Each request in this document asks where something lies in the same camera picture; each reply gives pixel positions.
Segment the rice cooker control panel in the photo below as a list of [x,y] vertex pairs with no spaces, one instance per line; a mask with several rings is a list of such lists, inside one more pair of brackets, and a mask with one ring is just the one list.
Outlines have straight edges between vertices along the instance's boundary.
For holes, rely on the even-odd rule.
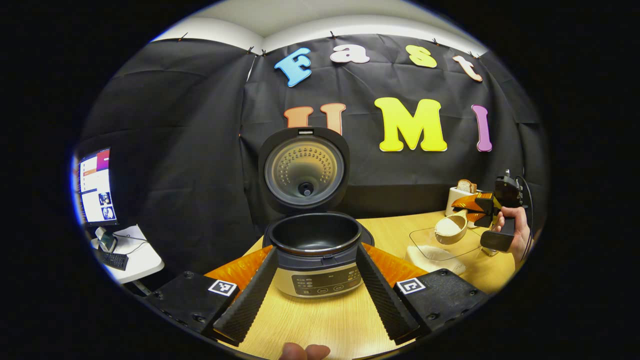
[[296,294],[303,296],[337,293],[360,284],[362,278],[358,267],[354,266],[334,272],[314,275],[292,275]]

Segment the keyboard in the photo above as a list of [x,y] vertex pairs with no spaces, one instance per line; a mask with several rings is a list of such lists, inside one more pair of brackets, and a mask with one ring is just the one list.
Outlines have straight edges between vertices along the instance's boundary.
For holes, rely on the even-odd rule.
[[104,252],[102,249],[94,249],[96,258],[98,260],[112,268],[116,268],[118,270],[124,271],[127,268],[127,262],[129,261],[129,257],[125,254],[114,254],[109,252]]

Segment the rice cooker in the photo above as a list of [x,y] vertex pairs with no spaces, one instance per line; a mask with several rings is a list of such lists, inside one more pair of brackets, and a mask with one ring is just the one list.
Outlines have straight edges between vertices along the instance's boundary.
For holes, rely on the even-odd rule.
[[278,270],[273,283],[300,298],[321,298],[362,284],[356,267],[358,242],[371,233],[347,214],[330,211],[343,198],[349,147],[323,127],[294,127],[271,135],[259,151],[260,192],[275,211],[262,246],[273,245]]

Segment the finger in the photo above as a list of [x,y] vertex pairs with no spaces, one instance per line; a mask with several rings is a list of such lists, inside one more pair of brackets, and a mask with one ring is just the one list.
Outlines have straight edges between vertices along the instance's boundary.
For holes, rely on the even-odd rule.
[[331,349],[324,345],[309,345],[305,349],[307,351],[308,360],[322,360],[329,356]]
[[502,212],[500,211],[498,213],[498,216],[495,219],[495,224],[493,225],[493,229],[492,231],[498,231],[498,226],[500,225],[500,221],[504,220],[504,216],[502,215]]
[[295,343],[284,343],[282,355],[278,360],[308,360],[307,353],[300,345]]
[[523,207],[506,208],[503,206],[502,212],[504,213],[504,216],[515,218],[519,229],[525,229],[527,227],[527,213]]
[[495,222],[493,231],[497,231],[499,233],[503,226],[504,226],[504,218],[499,218],[498,221]]

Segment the computer monitor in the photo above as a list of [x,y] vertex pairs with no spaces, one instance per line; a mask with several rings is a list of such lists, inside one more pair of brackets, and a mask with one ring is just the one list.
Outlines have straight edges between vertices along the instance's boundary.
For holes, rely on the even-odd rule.
[[78,163],[80,210],[87,226],[118,224],[109,185],[110,152],[110,147],[95,151]]

